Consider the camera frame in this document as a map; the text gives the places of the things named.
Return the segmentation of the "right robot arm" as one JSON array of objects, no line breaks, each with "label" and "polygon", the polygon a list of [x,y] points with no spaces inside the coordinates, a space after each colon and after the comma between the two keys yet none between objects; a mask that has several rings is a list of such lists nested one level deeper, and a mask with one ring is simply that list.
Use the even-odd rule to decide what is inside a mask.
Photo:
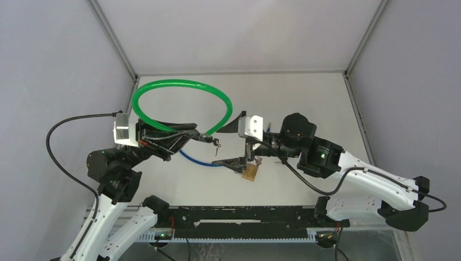
[{"label": "right robot arm", "polygon": [[418,176],[404,179],[365,163],[326,139],[315,136],[316,125],[299,114],[286,116],[278,133],[264,131],[263,118],[242,114],[232,122],[233,132],[245,139],[242,157],[214,161],[238,174],[244,173],[257,157],[277,157],[291,166],[302,182],[307,177],[338,179],[330,192],[317,189],[319,198],[314,219],[320,226],[350,219],[381,219],[388,226],[407,232],[419,230],[429,219],[423,203],[430,181]]}]

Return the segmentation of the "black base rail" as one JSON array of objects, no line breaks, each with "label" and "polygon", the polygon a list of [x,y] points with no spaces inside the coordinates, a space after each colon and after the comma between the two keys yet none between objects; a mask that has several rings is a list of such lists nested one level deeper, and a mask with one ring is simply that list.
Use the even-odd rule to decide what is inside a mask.
[{"label": "black base rail", "polygon": [[170,207],[155,229],[176,235],[292,235],[302,229],[333,231],[338,223],[309,206]]}]

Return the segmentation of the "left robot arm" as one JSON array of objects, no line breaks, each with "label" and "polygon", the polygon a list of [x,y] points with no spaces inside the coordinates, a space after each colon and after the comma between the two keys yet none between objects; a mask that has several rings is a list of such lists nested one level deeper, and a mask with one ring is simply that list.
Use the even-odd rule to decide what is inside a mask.
[{"label": "left robot arm", "polygon": [[130,123],[125,113],[114,115],[115,147],[88,154],[88,176],[98,183],[92,189],[95,201],[77,237],[61,260],[118,260],[148,229],[166,227],[174,235],[181,228],[170,205],[157,196],[145,198],[134,216],[116,232],[114,224],[131,204],[142,172],[135,167],[151,157],[169,161],[188,141],[201,138],[194,123],[149,126]]}]

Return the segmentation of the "large padlock silver keys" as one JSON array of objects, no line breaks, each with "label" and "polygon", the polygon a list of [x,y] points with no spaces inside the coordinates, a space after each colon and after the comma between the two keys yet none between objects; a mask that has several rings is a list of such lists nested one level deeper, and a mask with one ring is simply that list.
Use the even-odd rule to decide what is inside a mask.
[{"label": "large padlock silver keys", "polygon": [[256,166],[260,166],[260,165],[262,164],[262,160],[263,160],[262,157],[260,157],[260,156],[255,156],[255,157],[254,157],[255,165],[256,165]]}]

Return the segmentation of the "large brass padlock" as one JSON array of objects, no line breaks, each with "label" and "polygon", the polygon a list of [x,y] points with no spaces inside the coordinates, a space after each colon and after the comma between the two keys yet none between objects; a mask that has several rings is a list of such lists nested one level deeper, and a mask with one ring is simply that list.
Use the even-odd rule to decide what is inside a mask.
[{"label": "large brass padlock", "polygon": [[242,178],[253,182],[258,172],[258,165],[255,164],[247,164],[246,168],[243,170],[242,173],[234,171],[237,175],[241,176]]}]

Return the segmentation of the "green cable lock keys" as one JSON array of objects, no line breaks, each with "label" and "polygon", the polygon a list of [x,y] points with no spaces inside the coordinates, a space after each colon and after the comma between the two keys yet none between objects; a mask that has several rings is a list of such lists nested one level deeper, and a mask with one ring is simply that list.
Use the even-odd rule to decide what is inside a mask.
[{"label": "green cable lock keys", "polygon": [[221,148],[221,144],[218,138],[214,138],[212,141],[213,145],[215,146],[215,156],[217,157],[217,154],[219,152],[219,149]]}]

